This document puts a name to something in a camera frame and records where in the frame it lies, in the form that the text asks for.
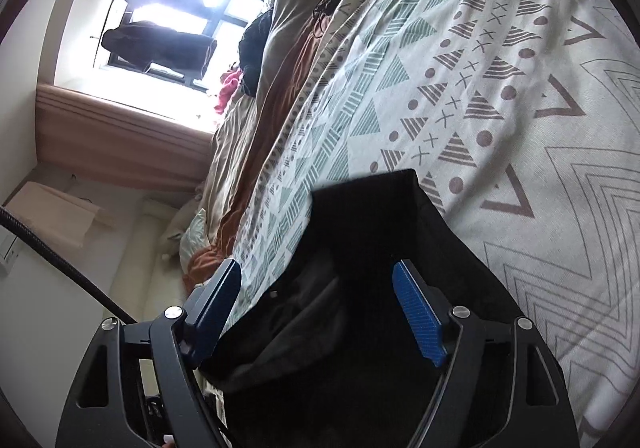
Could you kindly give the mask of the left pink curtain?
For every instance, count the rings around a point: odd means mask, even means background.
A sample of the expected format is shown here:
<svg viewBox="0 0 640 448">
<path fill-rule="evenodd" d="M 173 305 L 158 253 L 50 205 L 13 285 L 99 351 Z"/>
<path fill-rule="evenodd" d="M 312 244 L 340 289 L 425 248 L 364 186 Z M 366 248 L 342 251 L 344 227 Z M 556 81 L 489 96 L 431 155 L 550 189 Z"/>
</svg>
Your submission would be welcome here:
<svg viewBox="0 0 640 448">
<path fill-rule="evenodd" d="M 188 192 L 212 163 L 212 135 L 102 98 L 38 84 L 37 159 L 96 182 Z"/>
</svg>

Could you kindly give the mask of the patterned white bedspread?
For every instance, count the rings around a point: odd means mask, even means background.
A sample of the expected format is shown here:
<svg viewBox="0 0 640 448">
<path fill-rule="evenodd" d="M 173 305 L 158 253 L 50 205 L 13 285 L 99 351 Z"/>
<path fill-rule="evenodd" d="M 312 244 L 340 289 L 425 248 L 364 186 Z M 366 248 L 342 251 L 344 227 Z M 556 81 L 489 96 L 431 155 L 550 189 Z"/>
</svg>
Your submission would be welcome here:
<svg viewBox="0 0 640 448">
<path fill-rule="evenodd" d="M 241 218 L 233 316 L 284 271 L 311 190 L 404 168 L 599 440 L 639 379 L 639 49 L 610 0 L 341 0 Z"/>
</svg>

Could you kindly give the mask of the cream leather headboard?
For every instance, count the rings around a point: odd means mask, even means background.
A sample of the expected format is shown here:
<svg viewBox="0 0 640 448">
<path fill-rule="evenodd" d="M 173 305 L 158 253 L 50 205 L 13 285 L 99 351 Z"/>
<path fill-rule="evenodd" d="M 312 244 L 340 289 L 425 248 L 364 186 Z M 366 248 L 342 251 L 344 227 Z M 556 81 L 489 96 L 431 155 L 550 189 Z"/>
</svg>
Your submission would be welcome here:
<svg viewBox="0 0 640 448">
<path fill-rule="evenodd" d="M 162 260 L 158 240 L 177 213 L 165 203 L 146 199 L 119 262 L 110 298 L 137 321 L 151 320 L 166 307 L 186 300 L 179 253 Z"/>
</svg>

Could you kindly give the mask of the cream hanging garment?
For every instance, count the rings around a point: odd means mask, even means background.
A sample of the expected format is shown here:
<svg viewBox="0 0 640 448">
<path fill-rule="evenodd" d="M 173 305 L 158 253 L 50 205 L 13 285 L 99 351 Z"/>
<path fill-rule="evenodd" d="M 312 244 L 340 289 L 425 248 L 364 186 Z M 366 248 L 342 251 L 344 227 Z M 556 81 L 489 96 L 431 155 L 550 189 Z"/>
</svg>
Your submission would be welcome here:
<svg viewBox="0 0 640 448">
<path fill-rule="evenodd" d="M 38 182 L 26 182 L 6 209 L 48 246 L 66 250 L 80 250 L 94 222 L 115 225 L 104 208 Z"/>
</svg>

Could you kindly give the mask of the white air conditioner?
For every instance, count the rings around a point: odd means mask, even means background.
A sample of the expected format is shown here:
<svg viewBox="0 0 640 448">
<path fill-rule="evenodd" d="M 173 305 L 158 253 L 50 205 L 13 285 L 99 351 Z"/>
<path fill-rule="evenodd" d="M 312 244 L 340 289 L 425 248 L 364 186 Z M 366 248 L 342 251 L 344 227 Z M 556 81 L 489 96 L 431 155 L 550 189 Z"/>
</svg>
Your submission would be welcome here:
<svg viewBox="0 0 640 448">
<path fill-rule="evenodd" d="M 20 239 L 2 228 L 0 231 L 0 274 L 2 276 L 9 275 L 20 251 Z"/>
</svg>

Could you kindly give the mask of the red clothes on windowsill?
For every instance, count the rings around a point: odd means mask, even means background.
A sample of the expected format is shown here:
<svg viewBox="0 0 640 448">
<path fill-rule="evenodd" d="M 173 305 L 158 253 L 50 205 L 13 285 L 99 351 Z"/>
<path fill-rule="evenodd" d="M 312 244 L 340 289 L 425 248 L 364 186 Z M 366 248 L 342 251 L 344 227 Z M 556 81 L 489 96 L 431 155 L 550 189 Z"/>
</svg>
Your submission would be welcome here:
<svg viewBox="0 0 640 448">
<path fill-rule="evenodd" d="M 241 84 L 243 71 L 240 68 L 232 68 L 224 72 L 220 77 L 220 90 L 214 110 L 217 114 L 224 114 L 231 97 Z"/>
</svg>

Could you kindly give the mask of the hanging dark garment left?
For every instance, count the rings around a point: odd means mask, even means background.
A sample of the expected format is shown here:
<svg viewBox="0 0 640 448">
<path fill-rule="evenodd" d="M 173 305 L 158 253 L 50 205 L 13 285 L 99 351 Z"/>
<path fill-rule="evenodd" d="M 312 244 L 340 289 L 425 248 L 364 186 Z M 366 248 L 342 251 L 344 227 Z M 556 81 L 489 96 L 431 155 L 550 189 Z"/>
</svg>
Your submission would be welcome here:
<svg viewBox="0 0 640 448">
<path fill-rule="evenodd" d="M 208 35 L 180 32 L 149 21 L 122 24 L 106 30 L 101 45 L 140 72 L 152 64 L 201 80 L 217 42 Z"/>
</svg>

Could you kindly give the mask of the black jacket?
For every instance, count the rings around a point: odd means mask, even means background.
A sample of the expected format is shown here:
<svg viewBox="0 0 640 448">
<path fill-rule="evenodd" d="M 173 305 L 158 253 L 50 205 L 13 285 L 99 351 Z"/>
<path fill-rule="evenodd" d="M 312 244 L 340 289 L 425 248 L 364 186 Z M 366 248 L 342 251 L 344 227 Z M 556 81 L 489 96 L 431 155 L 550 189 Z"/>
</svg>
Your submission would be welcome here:
<svg viewBox="0 0 640 448">
<path fill-rule="evenodd" d="M 518 304 L 449 230 L 413 171 L 317 190 L 285 271 L 202 364 L 235 447 L 405 447 L 439 378 L 393 288 L 411 262 L 449 303 Z"/>
</svg>

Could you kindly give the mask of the light green pillow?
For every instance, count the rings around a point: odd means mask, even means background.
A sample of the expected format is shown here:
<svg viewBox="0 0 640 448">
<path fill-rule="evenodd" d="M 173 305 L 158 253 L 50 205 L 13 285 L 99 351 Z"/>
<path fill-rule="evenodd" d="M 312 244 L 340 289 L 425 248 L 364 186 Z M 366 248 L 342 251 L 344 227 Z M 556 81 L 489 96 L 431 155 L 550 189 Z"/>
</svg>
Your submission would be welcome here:
<svg viewBox="0 0 640 448">
<path fill-rule="evenodd" d="M 194 254 L 209 246 L 206 232 L 206 211 L 200 208 L 191 220 L 188 228 L 182 234 L 179 242 L 179 260 L 182 271 L 189 270 L 190 260 Z"/>
</svg>

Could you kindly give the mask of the black clothes pile on bed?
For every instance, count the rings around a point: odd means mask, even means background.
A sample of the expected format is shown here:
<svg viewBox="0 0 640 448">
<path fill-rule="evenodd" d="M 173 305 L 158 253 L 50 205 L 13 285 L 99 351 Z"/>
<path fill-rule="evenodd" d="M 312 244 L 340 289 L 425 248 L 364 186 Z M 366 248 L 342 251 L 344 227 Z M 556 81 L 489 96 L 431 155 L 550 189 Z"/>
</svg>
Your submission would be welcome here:
<svg viewBox="0 0 640 448">
<path fill-rule="evenodd" d="M 247 96 L 256 96 L 271 20 L 272 10 L 268 9 L 246 27 L 239 41 L 239 67 L 243 75 L 241 86 Z"/>
</svg>

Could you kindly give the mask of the plush toy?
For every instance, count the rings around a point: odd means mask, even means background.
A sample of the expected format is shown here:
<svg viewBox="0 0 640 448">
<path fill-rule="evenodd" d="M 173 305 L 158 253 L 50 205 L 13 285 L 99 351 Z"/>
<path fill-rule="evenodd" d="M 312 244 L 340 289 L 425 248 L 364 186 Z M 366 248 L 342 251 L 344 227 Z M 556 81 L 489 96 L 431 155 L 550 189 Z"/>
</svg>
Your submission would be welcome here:
<svg viewBox="0 0 640 448">
<path fill-rule="evenodd" d="M 162 260 L 170 260 L 171 257 L 178 254 L 180 240 L 194 219 L 196 212 L 198 212 L 199 206 L 200 201 L 193 198 L 179 208 L 170 220 L 165 231 L 160 236 L 160 240 L 158 240 L 157 249 Z"/>
</svg>

